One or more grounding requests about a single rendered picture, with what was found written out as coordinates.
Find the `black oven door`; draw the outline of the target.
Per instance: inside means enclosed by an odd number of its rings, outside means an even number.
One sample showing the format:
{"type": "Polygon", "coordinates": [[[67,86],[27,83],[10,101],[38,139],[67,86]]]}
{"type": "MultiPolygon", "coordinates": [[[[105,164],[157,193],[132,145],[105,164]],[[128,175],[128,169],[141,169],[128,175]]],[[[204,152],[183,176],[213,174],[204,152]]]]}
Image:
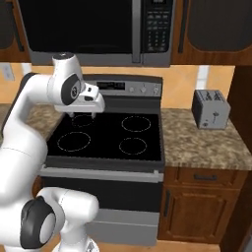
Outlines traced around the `black oven door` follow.
{"type": "Polygon", "coordinates": [[[43,177],[43,187],[60,187],[90,193],[101,209],[158,213],[162,184],[80,178],[43,177]]]}

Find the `white wall socket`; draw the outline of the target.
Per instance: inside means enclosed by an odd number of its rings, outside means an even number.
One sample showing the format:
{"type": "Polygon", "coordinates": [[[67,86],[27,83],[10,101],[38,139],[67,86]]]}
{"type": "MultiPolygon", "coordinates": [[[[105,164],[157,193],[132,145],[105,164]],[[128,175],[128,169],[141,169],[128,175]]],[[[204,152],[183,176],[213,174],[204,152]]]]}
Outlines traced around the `white wall socket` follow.
{"type": "Polygon", "coordinates": [[[15,76],[10,63],[0,63],[0,69],[2,70],[4,79],[6,81],[14,81],[15,76]]]}

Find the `brown wall cupboard door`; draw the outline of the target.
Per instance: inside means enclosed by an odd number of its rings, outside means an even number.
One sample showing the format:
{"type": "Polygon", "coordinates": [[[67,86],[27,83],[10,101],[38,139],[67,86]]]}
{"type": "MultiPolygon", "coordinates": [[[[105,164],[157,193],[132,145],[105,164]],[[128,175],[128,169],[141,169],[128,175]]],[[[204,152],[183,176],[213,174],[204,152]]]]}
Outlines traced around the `brown wall cupboard door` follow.
{"type": "Polygon", "coordinates": [[[183,53],[178,53],[183,0],[176,0],[171,63],[252,65],[252,0],[189,0],[183,53]]]}
{"type": "Polygon", "coordinates": [[[28,45],[25,37],[25,31],[22,24],[18,8],[18,0],[0,0],[0,63],[29,63],[30,56],[28,45]],[[14,34],[11,3],[14,4],[14,15],[19,31],[24,52],[19,50],[16,37],[14,34]]]}

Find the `silver toaster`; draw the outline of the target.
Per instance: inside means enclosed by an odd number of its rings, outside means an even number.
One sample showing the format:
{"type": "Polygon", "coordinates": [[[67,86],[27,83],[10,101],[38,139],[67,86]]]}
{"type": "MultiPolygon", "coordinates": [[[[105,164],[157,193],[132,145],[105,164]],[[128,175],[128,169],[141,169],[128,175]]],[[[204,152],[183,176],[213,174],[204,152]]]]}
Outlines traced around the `silver toaster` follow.
{"type": "Polygon", "coordinates": [[[199,129],[223,130],[230,105],[219,90],[195,90],[191,111],[199,129]]]}

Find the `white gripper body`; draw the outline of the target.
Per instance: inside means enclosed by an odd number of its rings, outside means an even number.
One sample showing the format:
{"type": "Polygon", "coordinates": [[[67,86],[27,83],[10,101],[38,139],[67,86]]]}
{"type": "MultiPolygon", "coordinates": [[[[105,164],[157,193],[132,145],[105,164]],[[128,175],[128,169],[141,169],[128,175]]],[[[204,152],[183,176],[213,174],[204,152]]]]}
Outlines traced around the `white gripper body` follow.
{"type": "Polygon", "coordinates": [[[86,97],[80,94],[70,105],[55,105],[54,108],[59,112],[89,112],[102,113],[105,109],[104,99],[101,94],[95,100],[86,101],[86,97]]]}

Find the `steel microwave oven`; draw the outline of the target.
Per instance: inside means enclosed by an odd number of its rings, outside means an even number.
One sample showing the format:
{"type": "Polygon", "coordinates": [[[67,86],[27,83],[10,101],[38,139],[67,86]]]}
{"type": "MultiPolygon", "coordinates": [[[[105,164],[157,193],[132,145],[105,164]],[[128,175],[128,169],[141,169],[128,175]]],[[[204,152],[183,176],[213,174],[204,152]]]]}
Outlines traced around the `steel microwave oven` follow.
{"type": "Polygon", "coordinates": [[[137,66],[167,67],[170,64],[175,0],[141,0],[141,60],[137,66]]]}

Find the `brown wooden drawer front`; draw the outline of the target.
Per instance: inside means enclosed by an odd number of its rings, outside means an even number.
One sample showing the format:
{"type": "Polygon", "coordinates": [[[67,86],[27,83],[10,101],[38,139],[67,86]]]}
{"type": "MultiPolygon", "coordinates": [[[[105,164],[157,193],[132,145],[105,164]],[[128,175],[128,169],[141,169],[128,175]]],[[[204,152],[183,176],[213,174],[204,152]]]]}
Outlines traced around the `brown wooden drawer front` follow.
{"type": "Polygon", "coordinates": [[[246,177],[247,171],[240,170],[167,166],[165,168],[163,184],[185,187],[241,189],[246,177]],[[194,174],[216,175],[218,177],[218,180],[195,180],[194,174]]]}

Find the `dark brown tall cupboard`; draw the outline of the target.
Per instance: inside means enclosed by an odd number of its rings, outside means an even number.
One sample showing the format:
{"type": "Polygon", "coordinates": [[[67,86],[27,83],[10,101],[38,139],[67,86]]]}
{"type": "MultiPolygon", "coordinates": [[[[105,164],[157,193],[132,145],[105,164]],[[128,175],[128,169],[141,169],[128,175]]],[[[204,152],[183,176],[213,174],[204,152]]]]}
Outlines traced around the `dark brown tall cupboard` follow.
{"type": "MultiPolygon", "coordinates": [[[[252,154],[252,66],[236,66],[227,101],[230,119],[252,154]]],[[[252,234],[252,170],[247,173],[226,232],[220,252],[244,252],[252,234]]]]}

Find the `black microwave door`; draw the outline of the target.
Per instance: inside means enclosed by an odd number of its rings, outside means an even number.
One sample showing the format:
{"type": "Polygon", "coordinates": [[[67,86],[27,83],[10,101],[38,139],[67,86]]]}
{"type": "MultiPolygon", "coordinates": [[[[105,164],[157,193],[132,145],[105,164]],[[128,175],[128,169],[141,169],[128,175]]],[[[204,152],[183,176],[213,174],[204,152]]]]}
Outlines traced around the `black microwave door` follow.
{"type": "Polygon", "coordinates": [[[18,0],[31,63],[71,52],[83,66],[132,62],[132,0],[18,0]]]}

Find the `steel stove bottom drawer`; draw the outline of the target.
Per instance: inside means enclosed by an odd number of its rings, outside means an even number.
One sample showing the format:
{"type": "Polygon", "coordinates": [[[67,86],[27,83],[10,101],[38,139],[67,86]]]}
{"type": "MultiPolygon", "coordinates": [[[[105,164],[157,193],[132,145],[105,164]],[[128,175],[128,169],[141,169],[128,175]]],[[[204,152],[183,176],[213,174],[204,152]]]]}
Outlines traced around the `steel stove bottom drawer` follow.
{"type": "Polygon", "coordinates": [[[100,209],[87,234],[104,243],[155,246],[159,213],[100,209]]]}

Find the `steel stove with black hob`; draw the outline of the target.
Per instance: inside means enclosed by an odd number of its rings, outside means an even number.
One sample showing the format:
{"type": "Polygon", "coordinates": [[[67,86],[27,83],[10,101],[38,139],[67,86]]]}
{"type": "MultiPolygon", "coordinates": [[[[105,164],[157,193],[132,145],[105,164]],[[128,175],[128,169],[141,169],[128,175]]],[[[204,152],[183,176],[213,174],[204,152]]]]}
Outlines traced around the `steel stove with black hob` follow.
{"type": "Polygon", "coordinates": [[[85,112],[64,113],[47,138],[45,167],[164,172],[161,129],[162,78],[88,74],[99,88],[105,110],[95,118],[85,112]]]}

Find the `brown base cupboard door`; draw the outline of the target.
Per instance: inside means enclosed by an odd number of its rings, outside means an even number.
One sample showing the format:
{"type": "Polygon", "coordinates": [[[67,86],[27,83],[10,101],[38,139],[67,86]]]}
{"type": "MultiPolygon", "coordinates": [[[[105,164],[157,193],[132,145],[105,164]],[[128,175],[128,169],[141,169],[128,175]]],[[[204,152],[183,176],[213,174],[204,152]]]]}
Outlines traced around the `brown base cupboard door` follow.
{"type": "Polygon", "coordinates": [[[239,195],[238,190],[164,186],[159,216],[159,240],[219,244],[239,195]],[[166,190],[168,215],[163,216],[166,190]]]}

